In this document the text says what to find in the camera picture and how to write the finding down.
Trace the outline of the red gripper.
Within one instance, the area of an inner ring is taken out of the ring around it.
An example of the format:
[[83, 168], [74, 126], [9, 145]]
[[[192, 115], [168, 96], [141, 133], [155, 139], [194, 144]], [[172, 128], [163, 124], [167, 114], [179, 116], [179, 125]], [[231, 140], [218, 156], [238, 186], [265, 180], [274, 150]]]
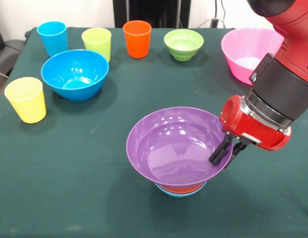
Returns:
[[232, 135], [240, 138], [239, 143], [234, 145], [232, 155], [225, 168], [241, 151], [248, 147], [248, 139], [264, 150], [277, 151], [288, 143], [292, 135], [291, 127], [279, 129], [269, 125], [247, 105], [244, 97], [238, 95], [231, 96], [224, 104], [220, 121], [227, 133], [209, 157], [211, 165], [217, 165], [227, 154], [228, 147], [233, 141]]

